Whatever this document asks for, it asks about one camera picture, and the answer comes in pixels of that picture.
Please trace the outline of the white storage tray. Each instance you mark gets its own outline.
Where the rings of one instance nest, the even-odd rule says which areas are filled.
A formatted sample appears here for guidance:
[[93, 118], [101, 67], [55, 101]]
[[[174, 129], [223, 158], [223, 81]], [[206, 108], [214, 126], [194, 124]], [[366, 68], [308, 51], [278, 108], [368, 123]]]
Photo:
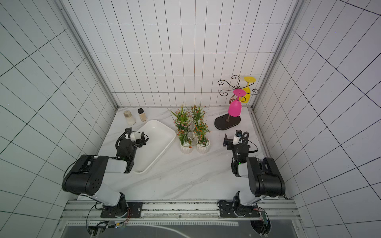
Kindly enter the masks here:
[[164, 155], [176, 138], [174, 130], [157, 120], [150, 120], [141, 127], [149, 140], [142, 148], [138, 148], [132, 172], [144, 174]]

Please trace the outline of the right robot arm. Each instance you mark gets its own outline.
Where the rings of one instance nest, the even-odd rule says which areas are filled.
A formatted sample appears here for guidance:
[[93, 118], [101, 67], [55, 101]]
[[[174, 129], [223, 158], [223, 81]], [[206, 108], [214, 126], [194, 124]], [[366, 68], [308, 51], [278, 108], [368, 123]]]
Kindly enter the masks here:
[[232, 151], [231, 170], [239, 178], [248, 178], [249, 190], [238, 191], [232, 200], [220, 200], [217, 205], [222, 218], [260, 218], [266, 212], [257, 206], [265, 197], [285, 194], [285, 182], [273, 158], [250, 156], [249, 133], [236, 131], [234, 138], [224, 137], [223, 146]]

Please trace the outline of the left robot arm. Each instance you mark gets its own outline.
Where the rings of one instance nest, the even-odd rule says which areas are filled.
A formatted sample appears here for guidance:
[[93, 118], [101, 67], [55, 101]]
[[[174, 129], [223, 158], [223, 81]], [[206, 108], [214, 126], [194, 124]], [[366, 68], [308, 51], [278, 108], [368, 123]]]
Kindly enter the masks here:
[[64, 175], [62, 189], [87, 196], [101, 204], [101, 218], [139, 218], [142, 202], [126, 202], [126, 196], [111, 189], [103, 179], [106, 173], [130, 173], [135, 164], [137, 149], [145, 146], [148, 140], [145, 133], [126, 128], [116, 141], [115, 157], [81, 155]]

